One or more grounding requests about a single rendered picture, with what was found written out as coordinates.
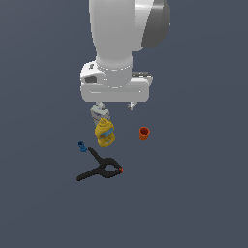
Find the orange cup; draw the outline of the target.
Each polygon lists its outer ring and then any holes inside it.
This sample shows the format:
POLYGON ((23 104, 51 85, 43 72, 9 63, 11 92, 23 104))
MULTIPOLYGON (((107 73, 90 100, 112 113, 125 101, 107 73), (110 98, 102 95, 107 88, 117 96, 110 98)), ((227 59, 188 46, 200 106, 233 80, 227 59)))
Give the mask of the orange cup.
POLYGON ((150 130, 146 127, 141 127, 139 129, 139 138, 141 140, 146 140, 150 134, 150 130))

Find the yellow mustard bottle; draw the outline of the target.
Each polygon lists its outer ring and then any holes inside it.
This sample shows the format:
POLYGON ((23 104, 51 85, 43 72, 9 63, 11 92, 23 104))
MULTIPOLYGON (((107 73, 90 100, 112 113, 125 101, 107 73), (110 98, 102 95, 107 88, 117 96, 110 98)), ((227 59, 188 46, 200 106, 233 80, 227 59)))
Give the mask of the yellow mustard bottle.
POLYGON ((108 147, 115 141, 114 125, 102 118, 95 128, 95 135, 101 147, 108 147))

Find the black spring clamp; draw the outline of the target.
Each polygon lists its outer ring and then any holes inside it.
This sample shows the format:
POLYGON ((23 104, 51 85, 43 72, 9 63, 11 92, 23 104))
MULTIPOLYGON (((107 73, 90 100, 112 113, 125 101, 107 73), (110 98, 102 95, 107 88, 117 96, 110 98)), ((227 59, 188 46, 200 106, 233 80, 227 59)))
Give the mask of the black spring clamp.
POLYGON ((123 168, 113 158, 102 158, 91 147, 89 147, 88 150, 93 155, 93 157, 98 161, 99 166, 95 169, 92 169, 88 172, 78 175, 76 177, 76 181, 81 181, 93 175, 100 175, 103 178, 112 178, 123 172, 123 168), (115 170, 106 170, 107 165, 114 166, 115 170))

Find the white grey carton box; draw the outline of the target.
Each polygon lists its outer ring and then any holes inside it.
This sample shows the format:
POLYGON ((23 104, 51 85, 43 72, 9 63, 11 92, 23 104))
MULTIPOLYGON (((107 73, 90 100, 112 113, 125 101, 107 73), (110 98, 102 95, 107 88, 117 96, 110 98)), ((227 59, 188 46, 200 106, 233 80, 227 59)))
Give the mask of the white grey carton box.
POLYGON ((93 105, 90 109, 90 112, 95 125, 98 125, 102 118, 110 121, 110 113, 105 107, 93 105))

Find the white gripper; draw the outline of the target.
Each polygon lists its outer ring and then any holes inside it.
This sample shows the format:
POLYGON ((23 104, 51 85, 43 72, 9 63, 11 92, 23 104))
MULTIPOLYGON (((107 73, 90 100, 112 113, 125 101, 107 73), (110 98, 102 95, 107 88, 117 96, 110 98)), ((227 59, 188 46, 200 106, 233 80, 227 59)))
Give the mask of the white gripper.
POLYGON ((131 72, 130 81, 120 85, 118 79, 114 85, 108 85, 109 71, 105 71, 95 61, 86 63, 80 72, 81 97, 85 102, 131 102, 128 110, 133 110, 134 102, 146 102, 149 99, 149 86, 153 76, 148 72, 131 72))

